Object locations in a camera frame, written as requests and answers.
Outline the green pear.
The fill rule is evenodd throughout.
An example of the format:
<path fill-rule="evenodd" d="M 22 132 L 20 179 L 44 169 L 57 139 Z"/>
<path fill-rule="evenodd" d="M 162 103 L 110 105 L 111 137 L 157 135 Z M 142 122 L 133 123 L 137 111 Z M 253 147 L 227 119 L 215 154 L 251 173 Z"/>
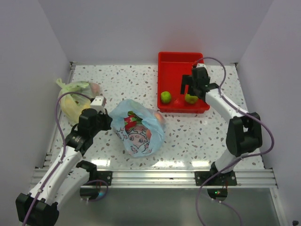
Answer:
<path fill-rule="evenodd" d="M 198 101 L 198 97 L 197 96 L 192 96 L 190 94 L 186 94 L 184 97 L 184 100 L 186 103 L 190 104 L 190 105 L 194 105 L 197 101 Z"/>

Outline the red apple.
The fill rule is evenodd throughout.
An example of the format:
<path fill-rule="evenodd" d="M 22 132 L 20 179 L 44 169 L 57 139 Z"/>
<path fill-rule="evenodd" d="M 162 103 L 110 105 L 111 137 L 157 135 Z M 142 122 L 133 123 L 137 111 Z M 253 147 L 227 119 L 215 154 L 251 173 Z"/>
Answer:
<path fill-rule="evenodd" d="M 176 99 L 176 100 L 174 101 L 174 105 L 180 106 L 180 105 L 181 105 L 181 100 L 180 100 L 180 99 Z"/>

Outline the green round fruit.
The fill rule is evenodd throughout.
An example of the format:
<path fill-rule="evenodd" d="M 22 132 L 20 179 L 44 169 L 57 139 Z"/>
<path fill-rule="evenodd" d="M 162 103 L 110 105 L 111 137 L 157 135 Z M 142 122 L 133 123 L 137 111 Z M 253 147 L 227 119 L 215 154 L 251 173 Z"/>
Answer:
<path fill-rule="evenodd" d="M 172 100 L 172 96 L 171 96 L 170 92 L 168 92 L 168 91 L 161 92 L 160 100 L 163 104 L 169 104 Z"/>

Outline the pink peach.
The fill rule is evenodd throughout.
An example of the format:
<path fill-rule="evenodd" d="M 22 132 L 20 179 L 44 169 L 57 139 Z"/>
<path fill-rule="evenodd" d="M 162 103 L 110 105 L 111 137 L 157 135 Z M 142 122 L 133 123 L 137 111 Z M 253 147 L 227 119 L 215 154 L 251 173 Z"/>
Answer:
<path fill-rule="evenodd" d="M 164 124 L 164 123 L 165 123 L 165 119 L 163 118 L 163 116 L 162 116 L 159 112 L 154 112 L 154 116 L 156 117 L 156 119 L 157 119 L 161 124 Z"/>

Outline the blue cartoon plastic bag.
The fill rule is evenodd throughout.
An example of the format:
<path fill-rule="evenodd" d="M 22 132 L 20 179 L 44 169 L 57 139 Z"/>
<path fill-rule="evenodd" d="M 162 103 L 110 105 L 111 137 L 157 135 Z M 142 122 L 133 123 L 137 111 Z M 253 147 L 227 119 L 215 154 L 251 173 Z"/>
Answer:
<path fill-rule="evenodd" d="M 129 111 L 134 112 L 142 119 L 142 125 L 132 130 L 125 130 L 124 118 Z M 111 127 L 120 140 L 125 150 L 133 157 L 149 156 L 158 151 L 165 141 L 165 125 L 161 124 L 154 116 L 154 110 L 131 100 L 121 101 L 110 113 Z"/>

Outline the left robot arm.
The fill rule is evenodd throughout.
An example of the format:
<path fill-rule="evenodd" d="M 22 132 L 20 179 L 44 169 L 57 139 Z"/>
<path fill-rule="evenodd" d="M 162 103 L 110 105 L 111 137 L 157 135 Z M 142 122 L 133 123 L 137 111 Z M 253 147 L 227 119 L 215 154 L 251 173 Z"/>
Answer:
<path fill-rule="evenodd" d="M 82 185 L 109 186 L 105 177 L 98 177 L 97 166 L 83 157 L 94 137 L 111 129 L 111 122 L 106 109 L 82 111 L 78 124 L 63 138 L 63 147 L 49 170 L 29 193 L 18 195 L 16 209 L 24 226 L 53 226 L 59 205 Z"/>

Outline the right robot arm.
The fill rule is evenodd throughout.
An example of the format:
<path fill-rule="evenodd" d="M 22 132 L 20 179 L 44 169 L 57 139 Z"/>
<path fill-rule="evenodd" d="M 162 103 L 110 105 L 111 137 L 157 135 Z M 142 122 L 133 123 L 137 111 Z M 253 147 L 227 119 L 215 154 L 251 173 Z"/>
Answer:
<path fill-rule="evenodd" d="M 215 109 L 227 122 L 226 150 L 211 164 L 209 171 L 196 171 L 197 186 L 235 186 L 234 167 L 249 153 L 262 146 L 262 131 L 257 113 L 240 109 L 221 91 L 221 87 L 210 82 L 204 65 L 193 66 L 191 75 L 183 75 L 181 93 L 198 97 Z"/>

